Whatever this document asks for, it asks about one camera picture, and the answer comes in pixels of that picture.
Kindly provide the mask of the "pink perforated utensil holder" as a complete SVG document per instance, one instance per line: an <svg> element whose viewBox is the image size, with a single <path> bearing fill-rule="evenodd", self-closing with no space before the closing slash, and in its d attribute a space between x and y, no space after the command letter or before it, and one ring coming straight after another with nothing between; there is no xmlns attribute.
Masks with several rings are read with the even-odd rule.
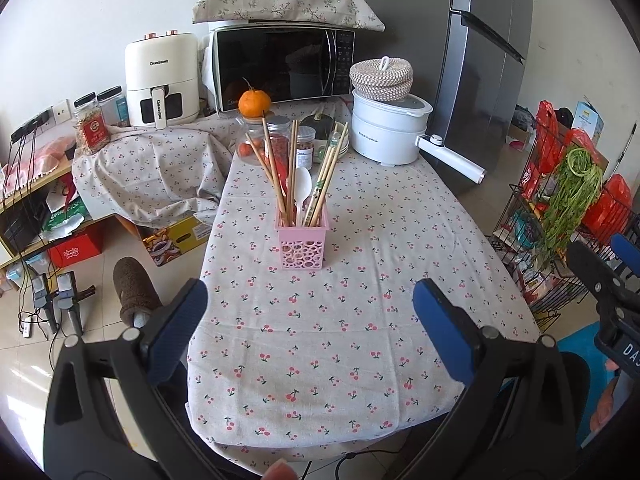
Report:
<svg viewBox="0 0 640 480"><path fill-rule="evenodd" d="M324 245L330 222L326 206L316 226L284 226L277 214L276 229L280 266L284 270L318 271L323 266Z"/></svg>

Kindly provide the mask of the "wooden chopstick green print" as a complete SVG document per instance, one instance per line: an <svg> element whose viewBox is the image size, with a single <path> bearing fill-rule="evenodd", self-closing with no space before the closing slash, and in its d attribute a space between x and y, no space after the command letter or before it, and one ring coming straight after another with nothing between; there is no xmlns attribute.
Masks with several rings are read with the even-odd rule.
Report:
<svg viewBox="0 0 640 480"><path fill-rule="evenodd" d="M316 210L318 203L320 203L321 192L326 184L326 178L328 177L330 163L332 162L337 142L338 135L337 132L334 131L329 138L328 144L326 144L326 151L324 152L316 184L314 185L314 192L311 194L311 199L306 210L303 226L314 226L314 222L316 222Z"/></svg>

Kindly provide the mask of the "white plastic spoon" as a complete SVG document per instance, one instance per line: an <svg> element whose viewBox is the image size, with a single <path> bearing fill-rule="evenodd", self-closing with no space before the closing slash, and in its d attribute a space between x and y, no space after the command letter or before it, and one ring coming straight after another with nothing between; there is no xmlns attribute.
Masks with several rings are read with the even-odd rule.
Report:
<svg viewBox="0 0 640 480"><path fill-rule="evenodd" d="M297 167L295 169L295 188L294 188L294 204L295 204L295 225L302 226L304 218L304 203L308 200L312 187L311 174L305 167Z"/></svg>

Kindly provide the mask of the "wooden chopstick long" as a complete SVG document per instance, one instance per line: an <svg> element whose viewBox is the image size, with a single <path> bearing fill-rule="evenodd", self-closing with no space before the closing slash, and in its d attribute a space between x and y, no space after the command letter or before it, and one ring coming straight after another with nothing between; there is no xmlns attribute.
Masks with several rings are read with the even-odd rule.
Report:
<svg viewBox="0 0 640 480"><path fill-rule="evenodd" d="M345 122L344 124L337 124L336 128L334 129L334 131L336 131L338 135L338 142L336 144L336 150L334 152L332 162L330 163L328 177L326 178L326 184L324 185L324 188L320 195L320 203L318 203L318 208L316 210L316 222L314 222L314 226L318 224L322 207L326 202L326 194L328 194L329 192L329 187L334 174L335 166L337 164L337 159L338 159L338 156L340 156L340 151L342 149L345 139L347 138L348 127L349 127L349 124Z"/></svg>

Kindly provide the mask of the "wooden chopstick plain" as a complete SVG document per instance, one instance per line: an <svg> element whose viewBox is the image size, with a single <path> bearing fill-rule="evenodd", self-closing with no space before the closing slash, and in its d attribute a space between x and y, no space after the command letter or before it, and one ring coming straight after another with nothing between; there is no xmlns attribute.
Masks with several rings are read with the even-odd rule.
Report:
<svg viewBox="0 0 640 480"><path fill-rule="evenodd" d="M296 145L299 122L297 119L292 121L292 130L290 135L290 147L288 148L288 190L286 191L286 214L288 215L288 226L295 226L295 170L296 170Z"/></svg>

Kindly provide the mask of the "red plastic bag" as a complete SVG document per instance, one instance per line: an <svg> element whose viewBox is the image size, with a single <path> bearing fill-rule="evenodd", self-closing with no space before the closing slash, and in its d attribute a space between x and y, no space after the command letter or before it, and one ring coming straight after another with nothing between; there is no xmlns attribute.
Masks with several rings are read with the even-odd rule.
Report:
<svg viewBox="0 0 640 480"><path fill-rule="evenodd" d="M549 177L559 165L563 144L559 137L559 124L551 102L539 102L536 118L536 139L533 154L521 176L521 194L526 200L532 200L538 191L541 179Z"/></svg>
<svg viewBox="0 0 640 480"><path fill-rule="evenodd" d="M613 174L599 198L589 207L582 225L594 236L608 238L622 232L631 212L631 190L620 174Z"/></svg>

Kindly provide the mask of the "brown fuzzy slipper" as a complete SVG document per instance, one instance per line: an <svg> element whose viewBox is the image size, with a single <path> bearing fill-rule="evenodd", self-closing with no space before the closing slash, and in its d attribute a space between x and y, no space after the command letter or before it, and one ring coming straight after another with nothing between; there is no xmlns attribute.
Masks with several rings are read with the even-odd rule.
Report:
<svg viewBox="0 0 640 480"><path fill-rule="evenodd" d="M120 301L119 316L129 327L141 328L163 304L145 268L135 258L119 259L113 270L113 284Z"/></svg>

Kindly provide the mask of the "green leafy vegetables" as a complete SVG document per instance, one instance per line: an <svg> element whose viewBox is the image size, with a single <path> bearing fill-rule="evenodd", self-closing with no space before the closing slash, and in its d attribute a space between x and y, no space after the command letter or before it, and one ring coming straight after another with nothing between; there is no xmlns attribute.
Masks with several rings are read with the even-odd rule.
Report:
<svg viewBox="0 0 640 480"><path fill-rule="evenodd" d="M569 148L554 170L555 190L542 216L538 260L542 266L564 252L570 236L601 193L602 169L586 148Z"/></svg>

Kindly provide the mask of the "yellow cardboard box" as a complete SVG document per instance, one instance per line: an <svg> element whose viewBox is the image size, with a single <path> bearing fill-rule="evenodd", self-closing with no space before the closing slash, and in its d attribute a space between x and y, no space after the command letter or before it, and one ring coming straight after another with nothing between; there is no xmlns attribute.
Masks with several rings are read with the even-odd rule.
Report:
<svg viewBox="0 0 640 480"><path fill-rule="evenodd" d="M156 266L164 266L208 241L212 226L191 216L163 229L137 227L146 252Z"/></svg>

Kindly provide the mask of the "red box on shelf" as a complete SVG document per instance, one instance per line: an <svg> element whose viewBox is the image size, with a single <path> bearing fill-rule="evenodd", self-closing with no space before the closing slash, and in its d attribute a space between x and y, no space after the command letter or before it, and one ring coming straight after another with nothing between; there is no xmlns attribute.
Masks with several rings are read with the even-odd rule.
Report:
<svg viewBox="0 0 640 480"><path fill-rule="evenodd" d="M51 262L59 269L102 254L103 234L86 229L64 242L47 249Z"/></svg>

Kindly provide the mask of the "white blue carton box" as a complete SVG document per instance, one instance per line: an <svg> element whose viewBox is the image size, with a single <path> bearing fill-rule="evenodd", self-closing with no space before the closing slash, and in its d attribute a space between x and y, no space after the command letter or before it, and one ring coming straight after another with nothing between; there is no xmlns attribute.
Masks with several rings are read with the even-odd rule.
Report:
<svg viewBox="0 0 640 480"><path fill-rule="evenodd" d="M588 134L592 143L598 145L604 122L600 114L589 102L579 101L574 111L572 127L582 129Z"/></svg>

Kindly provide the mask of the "cherry print tablecloth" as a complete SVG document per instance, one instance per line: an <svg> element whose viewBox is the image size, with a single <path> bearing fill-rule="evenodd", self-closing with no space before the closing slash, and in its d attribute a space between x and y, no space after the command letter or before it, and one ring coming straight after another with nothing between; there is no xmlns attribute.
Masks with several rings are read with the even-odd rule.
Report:
<svg viewBox="0 0 640 480"><path fill-rule="evenodd" d="M462 387L414 314L429 278L480 325L533 341L520 291L431 165L338 161L319 270L281 266L276 199L262 168L231 151L227 119L116 129L74 161L80 192L129 219L205 216L201 261L155 270L172 296L189 276L208 305L186 354L186 416L215 455L259 472L278 458L334 458L444 414Z"/></svg>

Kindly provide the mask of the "white electric cooking pot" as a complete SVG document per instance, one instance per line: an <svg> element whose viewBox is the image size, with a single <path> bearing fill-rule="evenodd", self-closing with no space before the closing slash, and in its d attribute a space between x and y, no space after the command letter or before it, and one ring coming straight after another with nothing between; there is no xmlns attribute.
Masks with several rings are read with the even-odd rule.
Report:
<svg viewBox="0 0 640 480"><path fill-rule="evenodd" d="M423 153L475 184L484 180L484 168L446 148L438 134L427 132L433 111L429 102L412 94L395 102L368 99L357 90L352 96L349 145L358 154L381 166L395 167L410 165Z"/></svg>

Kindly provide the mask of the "red label snack jar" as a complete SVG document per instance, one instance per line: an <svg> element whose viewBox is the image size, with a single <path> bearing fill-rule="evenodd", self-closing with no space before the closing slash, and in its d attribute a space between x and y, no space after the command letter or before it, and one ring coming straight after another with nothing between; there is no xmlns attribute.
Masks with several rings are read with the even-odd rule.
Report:
<svg viewBox="0 0 640 480"><path fill-rule="evenodd" d="M111 141L96 94L90 92L74 102L78 145L91 154L96 154Z"/></svg>

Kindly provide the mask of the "spice jar white label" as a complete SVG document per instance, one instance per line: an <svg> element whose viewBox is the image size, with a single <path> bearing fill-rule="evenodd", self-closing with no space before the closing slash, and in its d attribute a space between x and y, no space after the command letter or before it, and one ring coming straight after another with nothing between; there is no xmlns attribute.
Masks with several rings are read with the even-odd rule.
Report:
<svg viewBox="0 0 640 480"><path fill-rule="evenodd" d="M314 163L314 140L316 130L311 126L300 125L296 136L296 167L311 170Z"/></svg>

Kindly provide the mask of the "dark green squash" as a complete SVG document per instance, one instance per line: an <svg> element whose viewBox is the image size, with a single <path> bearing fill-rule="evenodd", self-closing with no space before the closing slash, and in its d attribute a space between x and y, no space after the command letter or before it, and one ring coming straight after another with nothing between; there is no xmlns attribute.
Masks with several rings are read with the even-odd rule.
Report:
<svg viewBox="0 0 640 480"><path fill-rule="evenodd" d="M334 119L323 113L311 114L303 119L303 125L314 129L317 140L328 140L334 127Z"/></svg>

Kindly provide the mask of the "spice jar red contents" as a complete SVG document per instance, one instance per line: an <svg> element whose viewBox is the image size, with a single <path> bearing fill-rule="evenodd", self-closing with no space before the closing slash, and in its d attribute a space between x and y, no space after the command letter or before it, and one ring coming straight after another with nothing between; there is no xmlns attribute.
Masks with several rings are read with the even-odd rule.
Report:
<svg viewBox="0 0 640 480"><path fill-rule="evenodd" d="M292 120L281 115L269 115L266 118L266 123L271 147L274 151L274 164L281 184L285 185L288 178L288 155L290 154Z"/></svg>

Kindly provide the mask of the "orange tangerine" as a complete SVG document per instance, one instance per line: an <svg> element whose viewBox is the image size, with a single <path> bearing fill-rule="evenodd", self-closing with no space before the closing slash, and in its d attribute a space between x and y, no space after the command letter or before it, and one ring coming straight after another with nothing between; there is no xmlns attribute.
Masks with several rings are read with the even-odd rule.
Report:
<svg viewBox="0 0 640 480"><path fill-rule="evenodd" d="M255 89L244 78L247 89L240 96L238 107L240 114L245 118L256 119L267 115L271 107L271 98L264 90Z"/></svg>

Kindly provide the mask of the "woven rattan basket lid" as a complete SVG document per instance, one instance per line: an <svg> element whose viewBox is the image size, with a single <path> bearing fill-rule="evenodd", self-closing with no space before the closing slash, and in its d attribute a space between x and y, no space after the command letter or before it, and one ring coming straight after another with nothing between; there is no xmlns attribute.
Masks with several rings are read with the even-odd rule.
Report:
<svg viewBox="0 0 640 480"><path fill-rule="evenodd" d="M405 99L413 84L413 68L403 58L371 58L354 64L349 78L355 92L378 102Z"/></svg>

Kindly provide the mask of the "cream air fryer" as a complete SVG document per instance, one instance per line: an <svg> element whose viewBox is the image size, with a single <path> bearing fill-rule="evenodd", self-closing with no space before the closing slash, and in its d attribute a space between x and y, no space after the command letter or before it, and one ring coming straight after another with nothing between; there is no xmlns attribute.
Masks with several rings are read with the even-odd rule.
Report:
<svg viewBox="0 0 640 480"><path fill-rule="evenodd" d="M198 40L190 32L149 34L128 44L125 76L131 127L165 129L198 117Z"/></svg>

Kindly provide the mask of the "grey refrigerator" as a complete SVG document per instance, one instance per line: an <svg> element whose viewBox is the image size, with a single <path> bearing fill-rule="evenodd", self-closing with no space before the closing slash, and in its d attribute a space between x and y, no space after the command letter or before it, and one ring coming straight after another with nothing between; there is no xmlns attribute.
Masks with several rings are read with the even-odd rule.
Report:
<svg viewBox="0 0 640 480"><path fill-rule="evenodd" d="M493 172L520 94L533 0L366 0L385 25L362 32L356 58L403 58L409 94L433 107L427 132ZM454 194L473 182L421 153Z"/></svg>

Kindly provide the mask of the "black microwave oven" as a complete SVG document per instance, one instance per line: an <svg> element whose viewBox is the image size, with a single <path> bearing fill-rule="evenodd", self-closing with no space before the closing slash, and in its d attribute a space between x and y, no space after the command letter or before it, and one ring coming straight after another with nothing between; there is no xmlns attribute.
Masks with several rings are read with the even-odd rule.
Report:
<svg viewBox="0 0 640 480"><path fill-rule="evenodd" d="M213 29L202 65L209 106L237 110L251 88L275 103L346 96L352 90L355 40L351 29L314 24L256 22Z"/></svg>

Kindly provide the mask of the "floral cloth cover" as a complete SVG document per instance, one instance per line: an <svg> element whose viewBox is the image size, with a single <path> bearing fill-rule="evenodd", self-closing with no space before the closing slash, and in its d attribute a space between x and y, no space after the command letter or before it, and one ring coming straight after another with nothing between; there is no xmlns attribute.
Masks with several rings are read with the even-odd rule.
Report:
<svg viewBox="0 0 640 480"><path fill-rule="evenodd" d="M218 21L282 21L335 25L384 32L385 25L364 0L198 0L194 24Z"/></svg>

